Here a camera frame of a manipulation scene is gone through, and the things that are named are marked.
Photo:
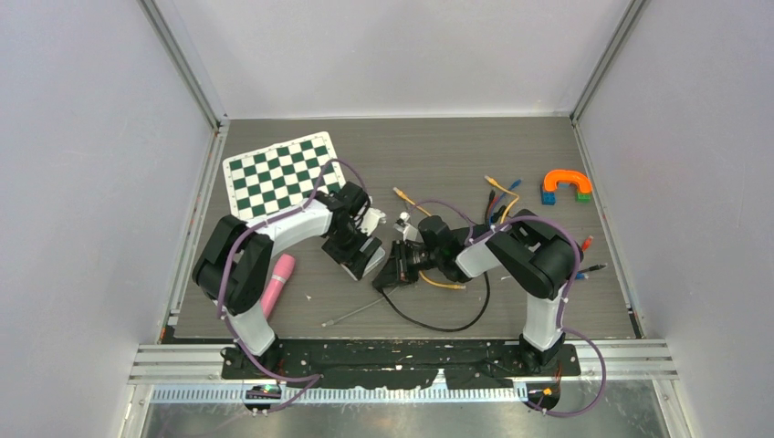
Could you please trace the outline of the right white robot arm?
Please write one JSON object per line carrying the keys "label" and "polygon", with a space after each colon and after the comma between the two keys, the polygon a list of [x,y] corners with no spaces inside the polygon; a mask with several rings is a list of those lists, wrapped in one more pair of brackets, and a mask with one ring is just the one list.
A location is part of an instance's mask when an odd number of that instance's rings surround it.
{"label": "right white robot arm", "polygon": [[544,374],[558,360],[566,338],[560,326],[565,287],[582,260],[580,246],[545,219],[523,209],[503,224],[452,229],[438,215],[417,225],[418,239],[392,243],[372,286],[383,292],[418,281],[425,270],[464,284],[502,267],[528,294],[525,326],[518,338],[519,360]]}

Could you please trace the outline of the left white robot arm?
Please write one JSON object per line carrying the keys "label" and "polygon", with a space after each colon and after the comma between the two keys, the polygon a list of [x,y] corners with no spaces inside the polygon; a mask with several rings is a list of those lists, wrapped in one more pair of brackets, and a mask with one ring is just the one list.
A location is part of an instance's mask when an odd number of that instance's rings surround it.
{"label": "left white robot arm", "polygon": [[271,347],[277,336],[260,306],[272,259],[321,237],[322,251],[360,281],[385,258],[382,241],[374,234],[385,221],[385,212],[372,206],[371,197],[353,182],[334,193],[314,191],[296,205],[249,221],[229,214],[206,242],[192,280],[242,343],[246,367],[267,378],[280,363]]}

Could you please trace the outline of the white router box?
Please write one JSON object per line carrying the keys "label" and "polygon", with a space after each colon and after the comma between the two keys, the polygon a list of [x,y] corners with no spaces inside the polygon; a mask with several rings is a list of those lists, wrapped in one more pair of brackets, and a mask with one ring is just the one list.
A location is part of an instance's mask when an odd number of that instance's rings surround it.
{"label": "white router box", "polygon": [[385,255],[386,252],[381,246],[372,245],[365,250],[356,251],[341,267],[355,281],[360,281],[382,262]]}

